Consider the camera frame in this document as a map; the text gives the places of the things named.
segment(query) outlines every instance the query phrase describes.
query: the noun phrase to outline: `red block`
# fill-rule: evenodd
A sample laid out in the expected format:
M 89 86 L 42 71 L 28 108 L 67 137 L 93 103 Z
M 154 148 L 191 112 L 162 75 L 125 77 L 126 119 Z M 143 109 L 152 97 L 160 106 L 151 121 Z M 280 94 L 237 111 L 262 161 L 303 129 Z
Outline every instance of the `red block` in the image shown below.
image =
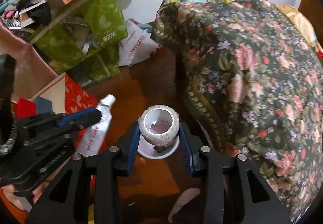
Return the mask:
M 19 98 L 14 108 L 16 119 L 34 116 L 37 113 L 37 105 L 23 98 Z

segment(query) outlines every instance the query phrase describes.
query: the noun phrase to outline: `pink object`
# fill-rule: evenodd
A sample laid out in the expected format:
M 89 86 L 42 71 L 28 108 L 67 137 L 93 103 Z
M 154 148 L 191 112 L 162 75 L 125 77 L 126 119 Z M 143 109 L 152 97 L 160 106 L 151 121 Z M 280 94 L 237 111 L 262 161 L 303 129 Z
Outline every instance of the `pink object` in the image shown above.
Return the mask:
M 11 19 L 12 16 L 15 14 L 15 12 L 13 10 L 10 10 L 7 15 L 5 16 L 6 19 Z

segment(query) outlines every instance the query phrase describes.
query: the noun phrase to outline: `blue-gray block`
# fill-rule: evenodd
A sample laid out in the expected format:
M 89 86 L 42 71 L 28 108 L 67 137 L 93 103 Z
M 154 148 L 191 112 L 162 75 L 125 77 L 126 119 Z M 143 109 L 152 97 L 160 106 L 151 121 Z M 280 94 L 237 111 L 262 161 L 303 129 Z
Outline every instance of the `blue-gray block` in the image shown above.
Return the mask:
M 43 97 L 37 96 L 34 100 L 37 105 L 37 114 L 50 113 L 53 111 L 53 103 Z

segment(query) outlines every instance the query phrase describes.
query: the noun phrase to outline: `white plastic bag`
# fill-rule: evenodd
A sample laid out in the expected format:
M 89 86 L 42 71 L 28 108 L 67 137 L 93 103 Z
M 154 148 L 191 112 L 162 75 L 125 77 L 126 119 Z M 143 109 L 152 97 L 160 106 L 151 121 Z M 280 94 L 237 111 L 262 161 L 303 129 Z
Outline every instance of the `white plastic bag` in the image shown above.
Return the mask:
M 128 37 L 121 40 L 119 45 L 119 66 L 131 66 L 142 62 L 155 53 L 158 44 L 151 38 L 150 34 L 143 31 L 130 19 L 126 22 Z

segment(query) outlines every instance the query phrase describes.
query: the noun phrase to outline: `triangular cutout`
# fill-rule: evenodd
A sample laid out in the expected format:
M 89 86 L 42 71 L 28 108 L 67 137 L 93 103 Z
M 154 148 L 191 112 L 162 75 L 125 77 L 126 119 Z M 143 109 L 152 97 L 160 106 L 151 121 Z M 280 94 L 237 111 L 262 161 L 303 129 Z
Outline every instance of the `triangular cutout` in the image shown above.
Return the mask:
M 251 171 L 247 171 L 247 177 L 250 186 L 251 199 L 253 203 L 259 203 L 269 200 L 269 195 L 264 187 L 261 185 L 255 174 Z
M 59 203 L 65 203 L 67 198 L 69 183 L 72 178 L 72 173 L 73 173 L 72 169 L 68 170 L 65 173 L 65 175 L 62 177 L 62 179 L 54 187 L 53 191 L 49 195 L 49 200 L 59 202 Z

